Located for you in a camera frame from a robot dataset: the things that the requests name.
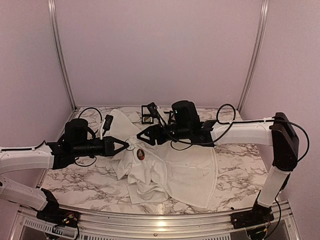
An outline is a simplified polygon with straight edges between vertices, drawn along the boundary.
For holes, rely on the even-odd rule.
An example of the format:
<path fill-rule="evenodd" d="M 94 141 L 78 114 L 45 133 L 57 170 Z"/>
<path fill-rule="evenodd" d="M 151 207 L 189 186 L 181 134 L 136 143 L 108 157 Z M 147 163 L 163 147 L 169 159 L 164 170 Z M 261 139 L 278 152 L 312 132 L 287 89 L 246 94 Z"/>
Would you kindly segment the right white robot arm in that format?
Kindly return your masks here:
<path fill-rule="evenodd" d="M 272 205 L 301 160 L 300 140 L 294 130 L 297 125 L 290 122 L 283 112 L 256 120 L 238 121 L 233 118 L 222 122 L 215 118 L 202 121 L 193 102 L 180 100 L 171 106 L 173 118 L 165 121 L 155 103 L 146 105 L 146 108 L 151 117 L 158 120 L 158 124 L 147 127 L 136 137 L 151 146 L 173 141 L 210 148 L 220 145 L 261 145 L 273 148 L 272 166 L 256 198 L 257 206 L 247 214 L 252 224 L 260 223 L 267 216 L 266 208 Z"/>

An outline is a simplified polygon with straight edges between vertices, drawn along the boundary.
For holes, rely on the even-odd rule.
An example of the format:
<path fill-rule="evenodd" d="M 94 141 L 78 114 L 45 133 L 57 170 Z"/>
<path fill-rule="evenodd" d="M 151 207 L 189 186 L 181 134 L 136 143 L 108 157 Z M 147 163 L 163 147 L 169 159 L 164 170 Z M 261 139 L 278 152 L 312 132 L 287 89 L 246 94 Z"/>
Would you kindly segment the green round brooch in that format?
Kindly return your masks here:
<path fill-rule="evenodd" d="M 143 117 L 143 120 L 144 120 L 145 122 L 149 122 L 149 121 L 151 121 L 151 119 L 152 119 L 152 117 L 151 117 L 150 115 L 145 115 L 145 116 Z"/>

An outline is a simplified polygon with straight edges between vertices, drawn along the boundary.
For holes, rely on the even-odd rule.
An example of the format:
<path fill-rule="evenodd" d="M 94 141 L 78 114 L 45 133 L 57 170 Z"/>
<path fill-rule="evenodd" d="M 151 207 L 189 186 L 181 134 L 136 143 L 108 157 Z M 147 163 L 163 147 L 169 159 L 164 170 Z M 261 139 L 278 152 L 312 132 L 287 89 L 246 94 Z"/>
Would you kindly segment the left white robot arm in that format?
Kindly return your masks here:
<path fill-rule="evenodd" d="M 63 219 L 63 211 L 53 194 L 44 188 L 32 188 L 6 177 L 7 173 L 33 169 L 59 170 L 77 158 L 113 157 L 129 144 L 112 136 L 97 136 L 83 118 L 65 124 L 64 133 L 56 142 L 43 141 L 38 146 L 2 148 L 0 150 L 0 197 L 30 207 L 53 223 Z"/>

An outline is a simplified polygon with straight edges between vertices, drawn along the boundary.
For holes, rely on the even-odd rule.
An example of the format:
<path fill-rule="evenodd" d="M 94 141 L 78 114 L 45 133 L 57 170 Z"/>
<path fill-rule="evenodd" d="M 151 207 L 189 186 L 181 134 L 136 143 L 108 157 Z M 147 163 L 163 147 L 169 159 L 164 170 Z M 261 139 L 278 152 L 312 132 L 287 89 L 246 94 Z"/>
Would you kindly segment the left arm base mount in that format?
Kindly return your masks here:
<path fill-rule="evenodd" d="M 47 189 L 40 189 L 47 200 L 42 210 L 38 210 L 36 217 L 40 220 L 58 225 L 76 228 L 78 226 L 80 213 L 60 208 L 60 205 L 54 195 Z"/>

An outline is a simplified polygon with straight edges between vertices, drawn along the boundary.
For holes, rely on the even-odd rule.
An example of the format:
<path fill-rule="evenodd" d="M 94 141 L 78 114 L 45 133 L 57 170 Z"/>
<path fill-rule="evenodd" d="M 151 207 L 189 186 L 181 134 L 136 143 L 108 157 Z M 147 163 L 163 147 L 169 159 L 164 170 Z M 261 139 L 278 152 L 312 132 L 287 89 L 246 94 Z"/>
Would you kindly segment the blue round brooch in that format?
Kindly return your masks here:
<path fill-rule="evenodd" d="M 135 140 L 128 138 L 125 140 L 126 143 L 128 143 L 128 147 L 126 148 L 127 151 L 133 151 L 135 147 Z"/>

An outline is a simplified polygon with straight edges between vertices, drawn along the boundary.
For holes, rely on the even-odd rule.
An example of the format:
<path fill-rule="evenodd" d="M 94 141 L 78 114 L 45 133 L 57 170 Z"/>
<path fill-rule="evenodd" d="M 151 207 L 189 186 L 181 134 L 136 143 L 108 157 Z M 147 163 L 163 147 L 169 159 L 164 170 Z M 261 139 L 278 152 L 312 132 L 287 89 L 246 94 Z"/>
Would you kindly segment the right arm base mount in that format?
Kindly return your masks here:
<path fill-rule="evenodd" d="M 252 209 L 232 213 L 230 218 L 234 229 L 270 223 L 275 219 L 272 208 L 259 205 L 257 200 L 254 202 Z"/>

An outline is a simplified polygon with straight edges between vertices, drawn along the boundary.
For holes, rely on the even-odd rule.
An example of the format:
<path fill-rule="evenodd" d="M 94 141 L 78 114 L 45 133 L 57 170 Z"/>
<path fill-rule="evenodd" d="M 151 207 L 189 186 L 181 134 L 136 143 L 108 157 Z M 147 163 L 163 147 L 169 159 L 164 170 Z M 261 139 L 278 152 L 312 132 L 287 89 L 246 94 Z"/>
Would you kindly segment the white button shirt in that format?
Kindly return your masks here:
<path fill-rule="evenodd" d="M 122 111 L 113 109 L 109 134 L 117 139 L 133 139 L 135 149 L 115 155 L 110 165 L 117 179 L 127 178 L 132 204 L 156 203 L 173 198 L 197 208 L 207 208 L 217 183 L 218 161 L 211 147 L 194 145 L 172 149 L 169 143 L 151 146 L 139 139 L 140 129 Z M 145 153 L 137 158 L 137 150 Z"/>

